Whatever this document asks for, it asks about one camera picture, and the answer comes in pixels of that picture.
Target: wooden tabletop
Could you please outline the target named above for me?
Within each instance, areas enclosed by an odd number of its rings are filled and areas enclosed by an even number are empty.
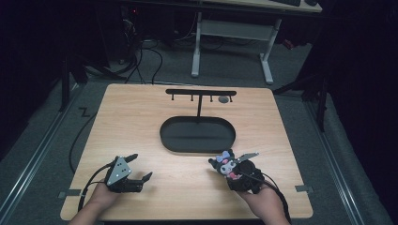
[[[304,0],[301,0],[299,7],[277,3],[270,0],[201,0],[201,1],[209,3],[241,5],[247,7],[275,8],[275,9],[299,11],[299,12],[319,13],[322,11],[322,8],[319,6],[319,4],[316,4],[316,6],[312,7],[307,3],[305,3]]]
[[[292,218],[309,218],[313,209],[287,139],[272,92],[266,88],[111,84],[87,140],[70,189],[83,189],[92,174],[115,156],[138,154],[129,163],[129,179],[153,172],[141,193],[124,193],[102,220],[174,220],[255,218],[248,205],[229,190],[225,179],[208,163],[211,154],[181,155],[161,143],[160,128],[176,115],[196,115],[198,97],[171,96],[167,88],[233,90],[233,102],[203,97],[203,116],[229,121],[237,136],[236,157],[258,152],[251,161],[271,176],[284,194]],[[94,181],[104,178],[106,170]],[[94,186],[87,193],[88,200]],[[80,197],[66,198],[61,218],[77,213]]]

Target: black equipment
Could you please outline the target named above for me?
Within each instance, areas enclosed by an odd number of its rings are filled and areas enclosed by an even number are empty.
[[[105,166],[99,168],[96,172],[94,172],[93,176],[91,176],[90,180],[85,185],[82,195],[79,201],[78,211],[83,208],[85,194],[88,191],[88,187],[91,184],[98,183],[92,182],[94,177],[101,171],[106,168],[109,168],[106,173],[105,180],[103,183],[108,187],[109,190],[116,193],[122,192],[141,192],[143,189],[143,185],[146,181],[148,181],[152,175],[152,172],[145,175],[141,180],[130,180],[127,177],[131,174],[131,169],[127,163],[135,160],[138,157],[138,154],[131,155],[129,157],[116,157],[114,161],[106,164]]]
[[[249,158],[253,158],[258,155],[258,153],[250,153],[244,154],[239,158],[235,158],[235,154],[233,153],[232,149],[229,149],[228,151],[223,151],[221,156],[216,156],[216,159],[210,158],[208,162],[213,166],[214,169],[217,170],[218,173],[225,176],[228,187],[231,190],[251,190],[253,194],[258,194],[263,185],[273,189],[281,199],[284,215],[286,216],[287,221],[292,223],[287,201],[279,190],[278,186],[271,177],[255,168],[254,163],[249,160]],[[269,178],[273,185],[266,181],[264,176]]]
[[[178,153],[219,154],[234,144],[234,126],[220,117],[201,116],[201,111],[203,96],[209,97],[210,102],[218,96],[218,103],[226,104],[232,102],[236,91],[167,89],[166,94],[172,95],[172,100],[175,95],[191,96],[191,101],[198,96],[196,116],[174,116],[161,125],[161,142],[167,149]]]

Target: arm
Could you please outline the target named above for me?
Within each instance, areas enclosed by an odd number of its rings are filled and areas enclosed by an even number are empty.
[[[100,214],[114,204],[119,195],[119,193],[110,191],[105,184],[98,183],[90,200],[70,221],[69,225],[94,224]]]
[[[249,205],[252,212],[267,225],[288,225],[282,201],[274,190],[266,185],[261,187],[258,194],[249,192],[237,192],[237,194]]]

